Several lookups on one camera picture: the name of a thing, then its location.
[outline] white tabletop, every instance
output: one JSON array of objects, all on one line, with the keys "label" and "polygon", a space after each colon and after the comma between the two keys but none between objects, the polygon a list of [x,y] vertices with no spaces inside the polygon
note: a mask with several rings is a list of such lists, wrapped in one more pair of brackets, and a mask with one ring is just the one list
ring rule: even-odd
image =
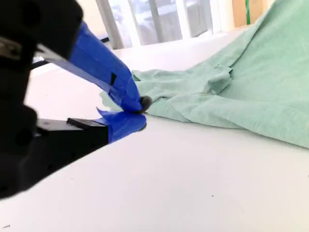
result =
[{"label": "white tabletop", "polygon": [[[133,69],[179,70],[209,57],[238,34],[116,54]],[[32,73],[27,103],[42,118],[97,118],[96,106],[104,108],[99,92],[50,64]],[[248,131],[147,119],[147,130],[1,201],[0,231],[309,230],[308,150]]]}]

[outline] green object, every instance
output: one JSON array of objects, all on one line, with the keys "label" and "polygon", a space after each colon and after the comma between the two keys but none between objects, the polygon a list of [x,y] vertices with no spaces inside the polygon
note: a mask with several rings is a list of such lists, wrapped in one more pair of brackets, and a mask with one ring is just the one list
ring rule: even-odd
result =
[{"label": "green object", "polygon": [[147,112],[309,148],[308,9],[307,0],[277,0],[204,62],[184,72],[133,72],[141,95],[154,100]]},{"label": "green object", "polygon": [[246,10],[247,10],[247,25],[251,24],[251,19],[250,19],[250,4],[249,0],[246,0]]}]

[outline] white wall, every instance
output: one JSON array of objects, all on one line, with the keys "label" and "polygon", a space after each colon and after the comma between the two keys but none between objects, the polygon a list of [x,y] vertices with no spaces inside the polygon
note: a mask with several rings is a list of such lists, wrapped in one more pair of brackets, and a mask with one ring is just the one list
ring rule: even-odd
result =
[{"label": "white wall", "polygon": [[96,0],[77,0],[84,11],[84,21],[97,36],[106,33]]}]

